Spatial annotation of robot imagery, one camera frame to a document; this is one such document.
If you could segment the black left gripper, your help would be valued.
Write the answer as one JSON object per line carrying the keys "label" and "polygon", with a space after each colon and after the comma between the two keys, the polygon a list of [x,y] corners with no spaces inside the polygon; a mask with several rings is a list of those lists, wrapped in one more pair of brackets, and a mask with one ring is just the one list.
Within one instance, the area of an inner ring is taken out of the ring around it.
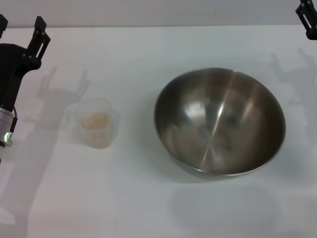
{"label": "black left gripper", "polygon": [[[15,44],[0,45],[0,106],[13,109],[24,75],[41,67],[42,57],[51,41],[47,24],[37,16],[32,39],[27,48]],[[0,38],[7,28],[7,19],[0,14]]]}

